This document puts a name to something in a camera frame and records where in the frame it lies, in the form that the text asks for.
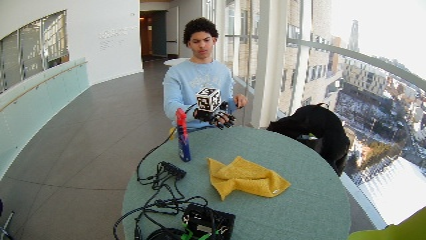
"fiducial marker cube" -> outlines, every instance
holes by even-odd
[[[214,112],[221,105],[221,91],[214,88],[203,88],[197,94],[198,109]]]

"skyscraper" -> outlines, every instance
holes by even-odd
[[[351,24],[351,31],[350,31],[347,49],[354,51],[354,52],[359,52],[359,46],[358,46],[358,21],[356,20],[352,20],[352,24]]]

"yellow cloth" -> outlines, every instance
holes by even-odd
[[[271,170],[237,156],[226,166],[207,158],[210,182],[222,201],[233,190],[263,197],[274,197],[290,186],[290,183]]]

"young man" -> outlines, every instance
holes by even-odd
[[[211,127],[201,121],[195,94],[203,88],[221,92],[221,100],[227,102],[229,112],[242,108],[247,99],[242,94],[233,96],[233,78],[230,70],[213,60],[211,52],[218,37],[214,24],[205,18],[191,20],[183,30],[183,43],[193,55],[189,60],[170,67],[163,78],[163,111],[175,126],[175,110],[186,112],[187,131]],[[227,116],[217,118],[221,124],[230,121]]]

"hallway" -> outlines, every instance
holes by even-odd
[[[14,211],[9,232],[16,239],[113,239],[128,181],[170,128],[162,111],[162,62],[145,62],[143,73],[92,86],[29,141],[0,182],[0,223]],[[242,119],[247,125],[250,109],[235,114],[235,125]],[[370,229],[348,198],[351,231]],[[121,225],[118,233],[124,239]]]

